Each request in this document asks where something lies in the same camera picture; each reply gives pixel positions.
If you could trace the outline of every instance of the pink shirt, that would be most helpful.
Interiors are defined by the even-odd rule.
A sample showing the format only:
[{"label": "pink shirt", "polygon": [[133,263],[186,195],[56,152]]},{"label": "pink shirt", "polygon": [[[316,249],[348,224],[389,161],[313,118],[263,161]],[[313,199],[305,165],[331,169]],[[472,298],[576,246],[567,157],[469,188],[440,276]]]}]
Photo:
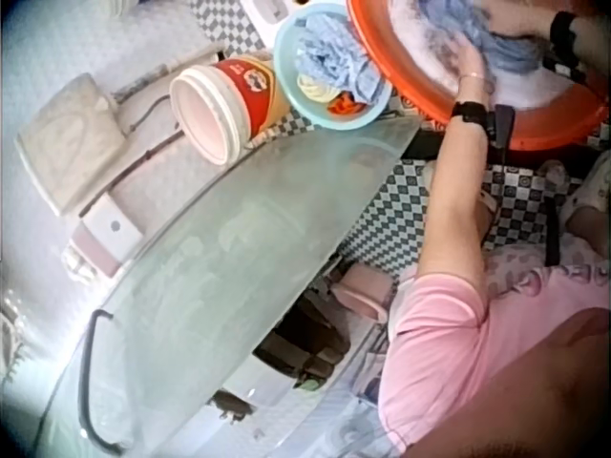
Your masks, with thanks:
[{"label": "pink shirt", "polygon": [[607,275],[590,265],[534,270],[491,301],[488,315],[466,281],[417,279],[397,298],[403,306],[382,374],[380,419],[391,440],[405,450],[571,316],[608,308]]}]

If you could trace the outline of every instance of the blue cloth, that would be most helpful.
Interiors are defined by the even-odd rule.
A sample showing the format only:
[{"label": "blue cloth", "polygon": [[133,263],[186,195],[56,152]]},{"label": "blue cloth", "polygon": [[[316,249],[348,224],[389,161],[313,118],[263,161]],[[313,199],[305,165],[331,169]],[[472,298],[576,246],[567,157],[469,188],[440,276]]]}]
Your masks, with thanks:
[{"label": "blue cloth", "polygon": [[529,38],[503,38],[488,31],[484,12],[470,0],[418,0],[420,10],[439,29],[462,31],[478,47],[488,64],[512,73],[536,70],[543,49]]},{"label": "blue cloth", "polygon": [[382,76],[347,18],[312,14],[297,25],[305,27],[295,56],[299,73],[341,91],[350,91],[357,102],[376,102],[384,86]]}]

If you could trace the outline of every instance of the bucket label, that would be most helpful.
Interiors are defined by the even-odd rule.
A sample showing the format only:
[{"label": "bucket label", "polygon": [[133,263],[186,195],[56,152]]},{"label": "bucket label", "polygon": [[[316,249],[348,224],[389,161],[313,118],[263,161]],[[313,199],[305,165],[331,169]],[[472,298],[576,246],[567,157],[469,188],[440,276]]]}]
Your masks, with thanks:
[{"label": "bucket label", "polygon": [[273,70],[248,56],[226,59],[214,64],[233,81],[242,95],[254,137],[286,115],[289,110]]}]

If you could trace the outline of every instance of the woman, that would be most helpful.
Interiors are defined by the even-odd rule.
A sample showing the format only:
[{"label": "woman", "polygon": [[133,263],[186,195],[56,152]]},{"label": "woman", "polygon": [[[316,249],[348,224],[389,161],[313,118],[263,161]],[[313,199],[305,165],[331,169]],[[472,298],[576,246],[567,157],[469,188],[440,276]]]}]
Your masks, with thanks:
[{"label": "woman", "polygon": [[[548,40],[557,14],[502,0],[480,6],[489,16],[491,31]],[[582,18],[570,23],[570,31],[576,35],[577,57],[608,72],[604,32]],[[488,109],[482,56],[462,36],[457,37],[456,52],[461,74],[456,101]],[[391,308],[379,408],[382,424],[402,451],[448,420],[503,368],[553,336],[555,329],[571,324],[572,317],[583,320],[583,314],[593,313],[596,318],[600,310],[592,309],[608,308],[608,262],[596,263],[608,259],[608,152],[560,212],[572,235],[564,238],[588,262],[515,271],[515,279],[526,275],[491,298],[480,248],[493,221],[491,205],[480,193],[487,147],[480,125],[460,115],[451,119],[432,178],[420,261],[414,276],[401,279]],[[514,259],[508,249],[515,248],[494,253],[496,263]],[[529,259],[542,266],[537,250]],[[503,292],[507,286],[511,289]]]}]

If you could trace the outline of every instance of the blue bowl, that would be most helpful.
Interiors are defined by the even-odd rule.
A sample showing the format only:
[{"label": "blue bowl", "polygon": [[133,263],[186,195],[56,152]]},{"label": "blue bowl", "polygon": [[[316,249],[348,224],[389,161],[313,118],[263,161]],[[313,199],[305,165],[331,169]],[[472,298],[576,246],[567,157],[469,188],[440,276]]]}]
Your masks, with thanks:
[{"label": "blue bowl", "polygon": [[307,98],[299,86],[295,68],[295,54],[299,37],[305,32],[303,27],[297,27],[296,21],[304,19],[311,14],[337,14],[348,17],[348,10],[342,5],[314,4],[291,14],[282,24],[276,35],[274,45],[274,70],[284,94],[291,105],[303,116],[309,118],[314,124],[336,131],[349,131],[368,125],[378,117],[389,104],[392,85],[385,81],[382,92],[375,105],[369,105],[360,113],[339,116],[327,110],[327,104],[314,102]]}]

